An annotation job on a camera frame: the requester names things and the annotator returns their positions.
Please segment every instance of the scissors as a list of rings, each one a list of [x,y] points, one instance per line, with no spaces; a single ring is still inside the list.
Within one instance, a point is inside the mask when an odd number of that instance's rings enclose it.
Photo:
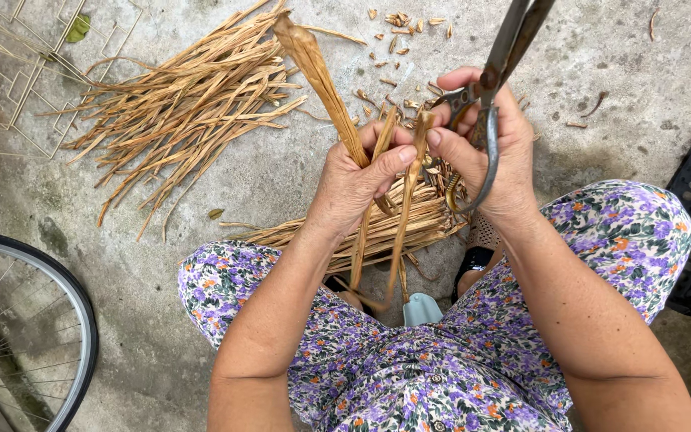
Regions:
[[[477,150],[484,149],[487,152],[487,174],[477,197],[464,208],[458,207],[455,200],[456,187],[461,175],[456,172],[452,176],[445,190],[445,196],[447,206],[456,214],[467,213],[478,207],[492,189],[498,160],[497,107],[494,106],[494,96],[503,87],[529,48],[554,2],[554,0],[534,0],[532,6],[527,8],[530,1],[513,0],[500,27],[500,32],[492,44],[492,50],[479,82],[469,83],[462,90],[445,94],[433,105],[438,106],[444,103],[450,105],[452,113],[446,128],[454,132],[457,131],[457,125],[465,117],[468,109],[481,100],[481,108],[469,142]],[[441,159],[435,158],[424,168],[430,168],[439,162]]]

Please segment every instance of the purple floral fabric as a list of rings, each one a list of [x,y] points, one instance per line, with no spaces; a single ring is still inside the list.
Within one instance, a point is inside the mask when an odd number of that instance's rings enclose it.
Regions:
[[[650,323],[691,247],[691,221],[646,184],[591,184],[543,214],[572,251]],[[280,252],[205,244],[180,268],[180,299],[219,349]],[[290,404],[315,430],[570,430],[572,400],[532,325],[507,258],[437,324],[386,328],[325,288],[288,370]]]

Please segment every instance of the fingernail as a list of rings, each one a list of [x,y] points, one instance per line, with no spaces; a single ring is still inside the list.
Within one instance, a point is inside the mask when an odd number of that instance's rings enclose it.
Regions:
[[[441,142],[441,135],[435,130],[431,129],[425,133],[425,140],[431,147],[436,147],[439,145],[439,142]]]
[[[415,150],[415,147],[411,145],[404,146],[404,148],[400,152],[398,152],[399,159],[401,159],[401,161],[404,163],[410,162],[411,160],[415,159],[416,155],[417,150]]]

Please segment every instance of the sandal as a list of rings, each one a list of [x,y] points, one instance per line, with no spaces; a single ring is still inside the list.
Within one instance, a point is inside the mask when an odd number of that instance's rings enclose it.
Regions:
[[[341,293],[348,290],[348,281],[343,278],[340,274],[332,274],[329,278],[324,280],[324,286],[329,288],[333,293]],[[375,312],[367,306],[366,304],[361,304],[361,308],[364,309],[364,313],[368,314],[370,317],[375,317]]]
[[[468,242],[465,246],[465,257],[460,264],[460,270],[455,276],[455,284],[452,286],[450,300],[452,304],[457,301],[457,282],[469,270],[484,270],[492,259],[494,250],[500,244],[500,235],[489,221],[478,210],[471,216],[471,228],[468,231]]]

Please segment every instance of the gray concrete ground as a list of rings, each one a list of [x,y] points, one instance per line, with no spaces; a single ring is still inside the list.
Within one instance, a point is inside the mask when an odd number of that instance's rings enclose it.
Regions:
[[[250,3],[146,1],[122,54],[157,64]],[[370,48],[365,48],[319,37],[351,113],[361,113],[361,102],[348,95],[357,88],[370,94],[391,90],[396,100],[429,98],[425,89],[417,96],[418,83],[434,80],[460,64],[482,64],[507,4],[506,0],[288,2],[298,22],[358,35],[369,42]],[[657,6],[661,10],[651,42],[649,18]],[[370,21],[368,7],[377,8],[379,16],[401,8],[413,18],[444,17],[453,24],[454,34],[447,40],[445,25],[426,25],[423,34],[400,38],[399,47],[411,51],[390,56],[401,61],[398,70],[378,70],[367,54],[374,51],[378,58],[389,59],[390,37],[382,42],[372,37],[389,34],[389,26],[380,19]],[[98,17],[93,23],[128,20],[131,13],[128,0],[87,1],[83,12]],[[93,59],[80,44],[69,47],[68,54],[83,68]],[[0,66],[6,63],[0,56]],[[110,78],[124,79],[136,71],[128,65],[114,66]],[[380,77],[397,81],[398,88],[379,83]],[[56,102],[80,89],[68,80],[53,80],[46,81],[42,91]],[[303,77],[297,75],[293,81],[303,83]],[[313,95],[310,86],[304,85],[294,93]],[[542,133],[534,158],[535,188],[541,201],[605,178],[663,186],[691,144],[691,2],[559,0],[513,74],[511,86],[517,95],[527,95],[531,105],[526,114]],[[609,91],[609,96],[597,113],[583,120],[589,123],[587,129],[564,126],[567,121],[581,121],[580,115],[593,107],[602,90]],[[307,105],[311,112],[324,112],[316,97]],[[32,116],[43,110],[27,106],[21,126],[47,148],[56,144],[54,133]],[[163,214],[154,216],[140,242],[134,241],[147,214],[135,208],[153,190],[152,184],[132,191],[97,228],[98,211],[114,182],[92,188],[101,172],[90,158],[66,166],[75,152],[57,152],[52,161],[0,156],[0,234],[50,252],[76,274],[94,303],[100,360],[73,430],[204,428],[206,383],[214,352],[180,307],[177,262],[198,245],[235,232],[206,217],[212,208],[225,208],[224,221],[260,226],[305,213],[336,133],[301,113],[286,116],[280,123],[290,128],[259,129],[231,143],[173,212],[166,244],[159,232]],[[19,135],[0,132],[0,149],[26,147]],[[423,268],[441,277],[427,282],[410,269],[411,291],[426,292],[446,308],[462,253],[453,238],[418,254]],[[381,287],[385,278],[385,272],[370,268],[363,284]],[[389,325],[401,323],[400,300],[394,303],[391,312],[380,317]],[[691,318],[666,310],[653,329],[691,392]]]

